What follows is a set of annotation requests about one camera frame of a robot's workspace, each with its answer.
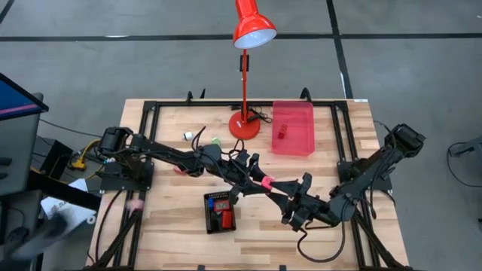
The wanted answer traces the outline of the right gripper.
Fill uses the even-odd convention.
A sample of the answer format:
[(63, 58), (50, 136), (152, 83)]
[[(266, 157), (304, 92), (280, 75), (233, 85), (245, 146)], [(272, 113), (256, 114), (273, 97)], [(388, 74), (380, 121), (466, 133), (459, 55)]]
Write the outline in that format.
[(308, 190), (311, 188), (312, 175), (305, 172), (302, 182), (294, 181), (273, 181), (271, 187), (282, 191), (270, 193), (269, 198), (280, 208), (282, 223), (290, 225), (293, 230), (300, 230), (305, 226), (306, 230), (330, 228), (334, 226), (325, 214), (328, 204), (319, 196), (310, 196)]

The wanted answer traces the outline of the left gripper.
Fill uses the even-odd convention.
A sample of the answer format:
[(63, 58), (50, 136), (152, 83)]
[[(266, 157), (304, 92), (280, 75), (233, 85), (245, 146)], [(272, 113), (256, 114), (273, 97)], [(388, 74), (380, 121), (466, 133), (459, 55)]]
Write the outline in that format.
[(234, 160), (222, 160), (221, 171), (223, 174), (222, 178), (232, 186), (228, 194), (230, 203), (237, 203), (240, 193), (243, 196), (266, 193), (265, 187), (252, 182), (252, 180), (262, 181), (267, 177), (258, 165), (251, 167), (252, 180), (246, 173), (246, 168), (241, 168)]

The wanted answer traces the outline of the black mesh basket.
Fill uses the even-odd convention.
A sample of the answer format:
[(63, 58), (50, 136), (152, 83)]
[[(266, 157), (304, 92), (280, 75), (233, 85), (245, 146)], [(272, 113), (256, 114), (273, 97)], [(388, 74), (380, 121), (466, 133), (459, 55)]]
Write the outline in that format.
[(230, 229), (222, 229), (221, 228), (221, 213), (222, 212), (215, 212), (214, 209), (210, 210), (208, 207), (208, 198), (213, 198), (214, 201), (216, 200), (228, 200), (228, 191), (222, 191), (217, 193), (207, 193), (204, 195), (204, 212), (205, 212), (205, 220), (206, 220), (206, 232), (208, 234), (215, 234), (215, 233), (226, 233), (230, 231), (234, 231), (236, 229), (236, 218), (235, 218), (235, 211), (233, 204), (230, 203), (231, 209), (228, 211), (233, 212), (233, 226)]

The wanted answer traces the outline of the red translucent plastic tray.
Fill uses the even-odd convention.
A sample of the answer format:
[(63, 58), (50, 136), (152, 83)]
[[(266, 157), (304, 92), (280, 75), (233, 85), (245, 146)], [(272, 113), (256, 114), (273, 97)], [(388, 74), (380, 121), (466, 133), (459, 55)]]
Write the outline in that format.
[[(314, 152), (313, 105), (308, 102), (275, 101), (273, 103), (272, 152), (306, 157)], [(282, 124), (288, 126), (285, 138), (279, 139)]]

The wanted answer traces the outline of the red desk lamp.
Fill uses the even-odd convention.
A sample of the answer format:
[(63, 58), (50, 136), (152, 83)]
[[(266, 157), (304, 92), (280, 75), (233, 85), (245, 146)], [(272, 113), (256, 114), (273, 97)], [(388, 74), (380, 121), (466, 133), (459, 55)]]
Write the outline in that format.
[(247, 102), (248, 49), (260, 47), (272, 41), (277, 35), (275, 25), (258, 10), (256, 0), (235, 0), (238, 23), (233, 32), (233, 45), (242, 51), (240, 71), (242, 72), (243, 102), (240, 112), (233, 114), (229, 121), (230, 133), (236, 139), (253, 139), (261, 128), (259, 119), (249, 120)]

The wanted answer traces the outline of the yellow connector plug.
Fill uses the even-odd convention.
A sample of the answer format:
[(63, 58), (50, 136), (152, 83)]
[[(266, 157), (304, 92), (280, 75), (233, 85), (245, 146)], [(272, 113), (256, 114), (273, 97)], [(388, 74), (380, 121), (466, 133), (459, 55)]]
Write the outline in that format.
[[(73, 169), (76, 169), (76, 170), (80, 170), (80, 171), (84, 171), (86, 168), (87, 168), (87, 165), (85, 163), (85, 158), (86, 158), (86, 154), (93, 148), (95, 147), (96, 145), (98, 145), (100, 143), (100, 140), (99, 139), (95, 139), (93, 141), (91, 141), (81, 152), (80, 152), (80, 156), (79, 158), (72, 163), (72, 167)], [(91, 173), (90, 175), (88, 175), (87, 177), (84, 177), (85, 180), (88, 180), (88, 179), (91, 179), (93, 178), (97, 172), (99, 172), (102, 168), (104, 167), (104, 164), (103, 163), (100, 163), (100, 167), (98, 169), (96, 169), (93, 173)]]

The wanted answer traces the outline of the white printed paper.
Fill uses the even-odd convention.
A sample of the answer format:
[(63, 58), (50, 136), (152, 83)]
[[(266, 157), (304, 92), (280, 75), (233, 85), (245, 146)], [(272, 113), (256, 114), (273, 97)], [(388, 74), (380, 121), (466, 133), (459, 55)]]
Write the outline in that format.
[[(88, 192), (86, 181), (83, 178), (68, 184), (68, 186)], [(41, 201), (41, 207), (47, 216), (47, 221), (39, 229), (39, 232), (41, 238), (48, 241), (61, 239), (82, 224), (94, 224), (98, 211), (76, 206), (47, 195)]]

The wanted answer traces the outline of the black bar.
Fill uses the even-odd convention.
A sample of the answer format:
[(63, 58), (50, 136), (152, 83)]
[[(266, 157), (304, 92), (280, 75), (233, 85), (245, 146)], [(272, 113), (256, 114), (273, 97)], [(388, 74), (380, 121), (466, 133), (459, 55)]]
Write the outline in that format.
[(40, 190), (47, 196), (94, 211), (99, 209), (101, 203), (101, 198), (94, 194), (68, 186), (34, 171), (29, 172), (26, 190)]

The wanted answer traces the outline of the black box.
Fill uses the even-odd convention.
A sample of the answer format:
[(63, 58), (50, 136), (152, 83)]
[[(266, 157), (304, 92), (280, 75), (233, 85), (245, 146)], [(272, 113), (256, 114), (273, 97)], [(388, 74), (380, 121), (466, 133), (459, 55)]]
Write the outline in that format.
[(37, 137), (35, 158), (39, 159), (39, 171), (60, 180), (73, 150), (56, 139)]

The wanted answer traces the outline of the monitor with blue screen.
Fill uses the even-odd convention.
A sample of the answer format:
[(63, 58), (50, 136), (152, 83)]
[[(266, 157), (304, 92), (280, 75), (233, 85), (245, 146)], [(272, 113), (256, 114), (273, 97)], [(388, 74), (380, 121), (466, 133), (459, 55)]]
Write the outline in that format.
[(0, 73), (0, 121), (48, 112), (39, 98)]

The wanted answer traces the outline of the black aluminium table frame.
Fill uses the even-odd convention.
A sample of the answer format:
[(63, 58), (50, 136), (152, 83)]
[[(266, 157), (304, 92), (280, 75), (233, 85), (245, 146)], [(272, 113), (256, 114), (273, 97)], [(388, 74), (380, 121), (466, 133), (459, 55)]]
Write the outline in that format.
[[(153, 139), (186, 151), (190, 144), (181, 139), (184, 132), (198, 132), (203, 126), (201, 143), (210, 143), (213, 136), (221, 139), (221, 146), (232, 147), (235, 138), (228, 130), (228, 121), (235, 111), (231, 106), (239, 100), (180, 99), (157, 101), (128, 99), (125, 101), (120, 126), (140, 131)], [(329, 188), (339, 183), (336, 165), (342, 159), (368, 157), (379, 147), (370, 106), (366, 100), (314, 99), (315, 151), (308, 157), (272, 154), (271, 124), (261, 124), (261, 131), (248, 140), (249, 151), (261, 155), (261, 168), (281, 181), (294, 180), (303, 173), (313, 175), (314, 194), (328, 199)], [(228, 190), (220, 178), (207, 176), (190, 178), (174, 173), (173, 166), (154, 162), (152, 186), (147, 193), (133, 193), (133, 198), (146, 196), (142, 219), (127, 234), (123, 248), (119, 248), (120, 263), (91, 263), (80, 271), (168, 271), (196, 270), (204, 265), (213, 270), (385, 270), (379, 253), (378, 263), (371, 260), (369, 241), (355, 222), (346, 223), (346, 244), (340, 256), (329, 263), (313, 263), (304, 259), (296, 249), (302, 233), (281, 225), (278, 207), (261, 195), (247, 196), (235, 205), (236, 230), (228, 233), (206, 233), (204, 222), (205, 193)], [(98, 211), (95, 233), (90, 244), (90, 255), (95, 256), (96, 242), (100, 254), (121, 231), (127, 192), (106, 192)], [(372, 225), (380, 241), (401, 266), (408, 266), (407, 253), (401, 236), (395, 206), (382, 192), (375, 192), (378, 218)], [(341, 226), (324, 230), (309, 230), (302, 241), (303, 252), (316, 259), (333, 255), (339, 248)]]

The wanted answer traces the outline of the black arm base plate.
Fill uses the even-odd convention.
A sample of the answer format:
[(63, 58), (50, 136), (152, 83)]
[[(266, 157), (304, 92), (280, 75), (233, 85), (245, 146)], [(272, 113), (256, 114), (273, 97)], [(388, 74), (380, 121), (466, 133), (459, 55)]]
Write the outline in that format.
[(110, 162), (97, 175), (102, 179), (100, 190), (146, 191), (151, 188), (154, 164), (142, 161), (126, 164)]
[[(362, 172), (357, 168), (359, 161), (342, 161), (337, 164), (337, 172), (339, 175), (340, 182), (351, 181), (356, 177), (360, 176)], [(383, 190), (387, 192), (392, 189), (392, 182), (389, 176), (385, 178), (379, 178), (374, 185), (375, 190)]]

